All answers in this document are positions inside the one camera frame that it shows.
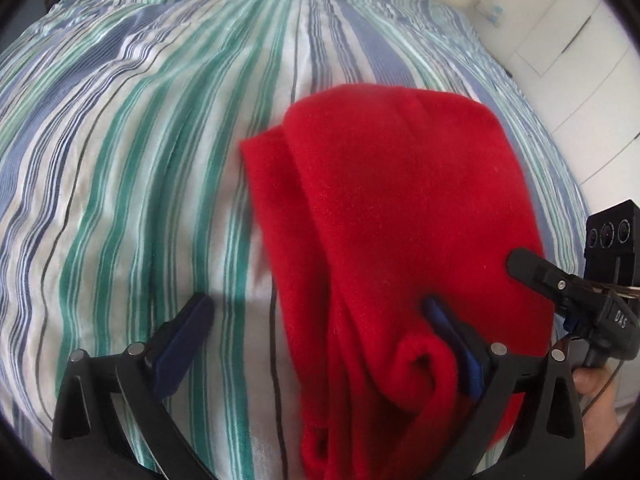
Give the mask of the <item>right hand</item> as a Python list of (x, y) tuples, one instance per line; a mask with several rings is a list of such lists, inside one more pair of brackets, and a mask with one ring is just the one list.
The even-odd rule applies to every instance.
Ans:
[(620, 428), (615, 411), (617, 382), (608, 367), (576, 368), (573, 378), (576, 391), (590, 404), (590, 410), (582, 416), (586, 466), (589, 467)]

